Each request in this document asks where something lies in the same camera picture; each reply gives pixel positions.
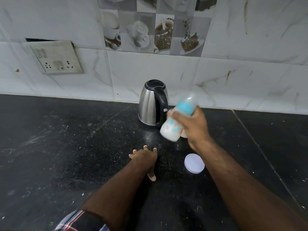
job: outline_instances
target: stainless steel kettle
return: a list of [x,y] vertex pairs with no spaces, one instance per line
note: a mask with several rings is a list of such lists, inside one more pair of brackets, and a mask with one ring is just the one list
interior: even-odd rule
[[139,99],[138,117],[149,127],[161,128],[167,118],[168,92],[166,85],[157,79],[147,81]]

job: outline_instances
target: baby bottle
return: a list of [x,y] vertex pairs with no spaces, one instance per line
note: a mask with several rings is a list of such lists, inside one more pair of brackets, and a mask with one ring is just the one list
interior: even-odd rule
[[[185,99],[181,100],[174,110],[190,117],[197,106],[197,98],[194,93],[190,93]],[[183,131],[183,126],[173,118],[169,117],[160,129],[160,133],[166,139],[176,142]]]

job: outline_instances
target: person's left hand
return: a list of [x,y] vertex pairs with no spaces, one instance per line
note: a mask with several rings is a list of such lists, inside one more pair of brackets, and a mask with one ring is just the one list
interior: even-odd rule
[[147,145],[144,145],[143,149],[140,149],[138,151],[134,149],[133,154],[129,154],[129,158],[136,160],[140,159],[146,165],[148,165],[150,169],[148,170],[147,175],[151,181],[156,181],[156,176],[154,174],[154,167],[157,160],[156,147],[153,148],[153,151],[150,151]]

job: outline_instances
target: kettle lid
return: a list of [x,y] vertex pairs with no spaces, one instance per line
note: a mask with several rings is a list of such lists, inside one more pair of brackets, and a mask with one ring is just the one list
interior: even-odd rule
[[166,88],[166,85],[160,81],[160,80],[157,80],[157,79],[151,79],[149,81],[147,81],[145,84],[144,84],[145,88],[150,90],[150,91],[154,91],[154,89],[156,87],[162,87],[163,89]]

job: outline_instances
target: power socket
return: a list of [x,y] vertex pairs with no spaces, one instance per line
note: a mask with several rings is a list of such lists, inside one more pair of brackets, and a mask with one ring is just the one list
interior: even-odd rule
[[83,73],[70,41],[29,42],[44,74]]

